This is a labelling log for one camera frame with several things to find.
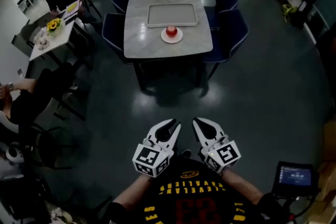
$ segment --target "woman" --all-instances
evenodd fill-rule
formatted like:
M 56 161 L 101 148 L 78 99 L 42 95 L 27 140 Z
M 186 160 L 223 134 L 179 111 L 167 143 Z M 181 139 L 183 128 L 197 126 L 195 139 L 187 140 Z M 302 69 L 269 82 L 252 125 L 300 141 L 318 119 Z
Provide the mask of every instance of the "woman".
M 65 63 L 51 72 L 44 69 L 38 79 L 23 79 L 0 87 L 0 110 L 14 124 L 28 126 L 46 108 L 52 97 L 61 95 L 71 86 L 74 68 Z M 10 92 L 21 91 L 14 101 Z

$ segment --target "wristwatch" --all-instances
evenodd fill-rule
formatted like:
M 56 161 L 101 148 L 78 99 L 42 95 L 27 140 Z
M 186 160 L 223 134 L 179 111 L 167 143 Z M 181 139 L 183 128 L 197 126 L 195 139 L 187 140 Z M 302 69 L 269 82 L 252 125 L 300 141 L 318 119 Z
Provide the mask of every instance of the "wristwatch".
M 10 91 L 13 91 L 14 90 L 14 84 L 13 83 L 9 83 L 8 84 L 8 88 Z

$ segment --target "gray tray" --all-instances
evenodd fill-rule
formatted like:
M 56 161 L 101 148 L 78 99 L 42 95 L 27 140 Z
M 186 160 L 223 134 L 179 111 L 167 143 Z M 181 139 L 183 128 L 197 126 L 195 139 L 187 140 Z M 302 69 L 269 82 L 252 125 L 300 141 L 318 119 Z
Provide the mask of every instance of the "gray tray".
M 195 6 L 191 3 L 154 4 L 148 7 L 147 26 L 196 26 Z

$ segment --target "dark floor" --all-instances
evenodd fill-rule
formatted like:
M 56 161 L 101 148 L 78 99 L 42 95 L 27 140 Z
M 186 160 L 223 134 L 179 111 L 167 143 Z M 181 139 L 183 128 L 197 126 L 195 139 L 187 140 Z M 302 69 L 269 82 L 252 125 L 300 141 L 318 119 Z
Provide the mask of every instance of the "dark floor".
M 110 0 L 93 2 L 103 15 L 115 12 Z M 271 191 L 279 161 L 319 164 L 322 126 L 333 105 L 317 50 L 303 30 L 285 23 L 276 0 L 240 0 L 238 7 L 249 36 L 200 88 L 191 69 L 184 76 L 168 73 L 151 82 L 150 93 L 141 92 L 133 67 L 88 27 L 97 41 L 89 59 L 94 69 L 81 68 L 77 83 L 89 95 L 70 98 L 86 121 L 70 115 L 52 123 L 65 127 L 56 135 L 59 143 L 79 144 L 66 159 L 73 169 L 37 169 L 57 199 L 77 190 L 74 202 L 93 207 L 118 195 L 139 175 L 132 165 L 137 144 L 151 126 L 169 118 L 183 124 L 178 151 L 189 148 L 195 159 L 199 144 L 192 118 L 219 123 L 242 154 L 234 170 L 264 192 Z M 49 59 L 38 59 L 33 73 L 47 65 Z

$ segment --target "red apple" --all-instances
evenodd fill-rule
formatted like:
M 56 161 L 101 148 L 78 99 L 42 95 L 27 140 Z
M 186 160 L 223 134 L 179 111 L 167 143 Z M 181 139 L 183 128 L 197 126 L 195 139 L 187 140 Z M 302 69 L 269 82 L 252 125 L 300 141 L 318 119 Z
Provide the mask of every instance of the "red apple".
M 177 28 L 175 26 L 168 26 L 166 29 L 166 34 L 169 37 L 175 37 L 177 35 Z

